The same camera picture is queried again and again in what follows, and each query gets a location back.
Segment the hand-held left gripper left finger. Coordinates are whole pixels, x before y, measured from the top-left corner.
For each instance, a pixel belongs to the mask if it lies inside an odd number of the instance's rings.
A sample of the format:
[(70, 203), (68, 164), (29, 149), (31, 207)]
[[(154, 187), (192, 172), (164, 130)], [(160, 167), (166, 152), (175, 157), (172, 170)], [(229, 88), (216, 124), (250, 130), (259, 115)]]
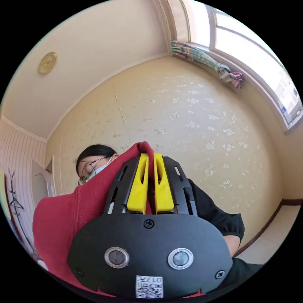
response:
[(148, 171), (149, 157), (148, 154), (142, 153), (138, 158), (132, 187), (127, 201), (127, 210), (129, 213), (146, 213)]

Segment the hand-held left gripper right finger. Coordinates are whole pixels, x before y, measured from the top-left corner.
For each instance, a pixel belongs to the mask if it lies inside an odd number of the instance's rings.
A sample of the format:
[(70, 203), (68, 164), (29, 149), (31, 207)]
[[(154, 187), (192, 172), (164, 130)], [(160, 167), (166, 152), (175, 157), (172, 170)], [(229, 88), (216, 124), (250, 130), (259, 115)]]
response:
[(173, 212), (175, 205), (170, 190), (163, 156), (160, 153), (154, 154), (154, 179), (156, 213), (163, 214)]

